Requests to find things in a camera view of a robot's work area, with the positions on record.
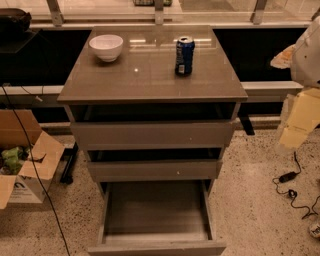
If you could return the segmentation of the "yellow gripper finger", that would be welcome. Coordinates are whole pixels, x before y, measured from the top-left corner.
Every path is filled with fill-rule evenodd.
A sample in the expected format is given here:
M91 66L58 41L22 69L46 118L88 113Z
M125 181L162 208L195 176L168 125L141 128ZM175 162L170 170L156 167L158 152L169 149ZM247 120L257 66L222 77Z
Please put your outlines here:
M292 98L289 116L280 133L279 144L285 149L298 149L320 124L320 90L308 88Z
M270 61L270 65L278 69L290 68L294 50L295 50L295 45L288 46Z

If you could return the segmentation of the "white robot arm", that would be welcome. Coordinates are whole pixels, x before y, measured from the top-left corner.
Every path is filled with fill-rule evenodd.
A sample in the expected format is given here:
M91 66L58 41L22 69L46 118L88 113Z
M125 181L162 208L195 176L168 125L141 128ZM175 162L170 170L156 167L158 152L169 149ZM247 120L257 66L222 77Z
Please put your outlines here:
M295 44L277 54L270 65L290 69L291 79L303 89L288 95L278 127L279 147L296 150L320 124L320 17L316 17Z

